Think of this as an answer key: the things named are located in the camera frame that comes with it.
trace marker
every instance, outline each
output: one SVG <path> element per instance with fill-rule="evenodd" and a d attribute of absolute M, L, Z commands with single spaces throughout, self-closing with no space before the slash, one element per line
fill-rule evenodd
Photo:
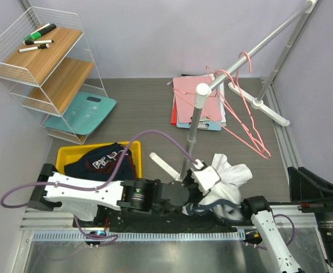
<path fill-rule="evenodd" d="M 50 24 L 49 26 L 42 28 L 41 30 L 36 31 L 35 33 L 33 33 L 32 35 L 30 35 L 30 39 L 31 40 L 36 40 L 42 36 L 44 36 L 45 34 L 51 32 L 52 30 L 54 30 L 57 26 L 55 24 Z"/>
<path fill-rule="evenodd" d="M 51 44 L 54 43 L 54 40 L 43 40 L 43 41 L 32 41 L 32 40 L 26 40 L 23 41 L 23 44 L 29 46 L 31 44 Z"/>
<path fill-rule="evenodd" d="M 42 30 L 43 28 L 45 28 L 45 27 L 47 27 L 47 26 L 49 26 L 49 25 L 50 25 L 50 23 L 48 23 L 48 24 L 46 24 L 46 25 L 40 27 L 38 30 L 36 30 L 36 31 L 30 33 L 28 36 L 24 37 L 24 40 L 25 40 L 25 41 L 26 41 L 26 40 L 30 40 L 32 34 L 34 34 L 35 32 L 37 32 L 37 31 L 39 31 L 39 30 Z"/>
<path fill-rule="evenodd" d="M 37 49 L 46 49 L 49 47 L 50 47 L 49 44 L 41 44 L 37 47 L 28 47 L 28 48 L 19 49 L 19 52 L 26 52 L 26 51 L 32 51 L 32 50 L 37 50 Z"/>

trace teal clipboard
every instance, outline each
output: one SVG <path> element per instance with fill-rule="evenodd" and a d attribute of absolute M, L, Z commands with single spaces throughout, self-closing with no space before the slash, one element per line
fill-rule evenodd
<path fill-rule="evenodd" d="M 78 92 L 63 117 L 76 134 L 88 135 L 107 117 L 115 105 L 116 100 L 112 98 Z M 72 132 L 61 117 L 49 117 L 44 126 Z"/>

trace green marker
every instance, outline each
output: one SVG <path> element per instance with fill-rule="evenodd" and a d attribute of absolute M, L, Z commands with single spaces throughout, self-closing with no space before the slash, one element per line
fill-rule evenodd
<path fill-rule="evenodd" d="M 49 26 L 50 23 L 46 24 L 45 26 L 42 26 L 41 28 L 39 28 L 38 30 L 30 33 L 28 36 L 24 37 L 24 41 L 27 41 L 27 40 L 30 40 L 31 39 L 31 35 L 34 34 L 35 32 L 39 31 L 39 30 L 42 30 L 43 28 L 46 28 L 47 26 Z"/>
<path fill-rule="evenodd" d="M 30 39 L 31 40 L 36 40 L 42 36 L 44 36 L 45 34 L 51 32 L 52 30 L 54 30 L 57 26 L 55 24 L 50 24 L 47 27 L 42 28 L 41 30 L 36 31 L 35 33 L 30 35 Z"/>

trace black cloth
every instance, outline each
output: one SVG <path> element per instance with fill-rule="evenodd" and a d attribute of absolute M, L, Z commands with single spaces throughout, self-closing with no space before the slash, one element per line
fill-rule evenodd
<path fill-rule="evenodd" d="M 114 143 L 107 146 L 98 147 L 82 156 L 77 162 L 64 166 L 66 175 L 96 181 L 106 181 L 110 178 L 115 169 L 116 163 L 120 158 L 124 145 Z M 136 170 L 132 161 L 132 153 L 127 150 L 120 168 L 113 179 L 135 180 Z"/>

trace white wire rack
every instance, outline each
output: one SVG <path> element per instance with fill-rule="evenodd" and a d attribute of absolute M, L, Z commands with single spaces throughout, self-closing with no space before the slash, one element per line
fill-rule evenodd
<path fill-rule="evenodd" d="M 22 45 L 25 36 L 37 30 L 41 25 L 47 23 L 54 23 L 57 28 L 67 28 L 69 31 L 75 31 L 74 33 L 79 35 L 74 39 L 73 44 L 66 49 L 54 67 L 52 67 L 51 71 L 39 81 L 37 80 L 36 75 L 34 75 L 34 73 L 32 73 L 27 67 L 17 66 L 14 63 L 9 64 L 7 61 L 12 57 L 13 53 L 17 51 L 19 46 Z M 0 35 L 0 83 L 22 106 L 28 109 L 28 112 L 33 116 L 37 123 L 43 127 L 44 121 L 49 115 L 56 115 L 63 118 L 63 114 L 75 96 L 74 92 L 70 92 L 71 94 L 67 98 L 68 105 L 65 107 L 65 110 L 60 110 L 54 102 L 54 98 L 49 94 L 49 89 L 47 89 L 50 84 L 45 84 L 47 80 L 51 81 L 51 75 L 65 58 L 68 60 L 71 58 L 95 64 L 88 41 L 84 36 L 82 24 L 78 15 L 75 13 L 40 7 L 30 7 Z M 97 72 L 101 87 L 83 84 L 79 90 L 107 97 L 105 87 L 103 86 L 96 65 L 93 69 Z M 77 135 L 69 125 L 68 127 L 68 132 L 49 128 L 46 129 L 48 134 L 53 137 L 83 144 L 87 136 Z"/>

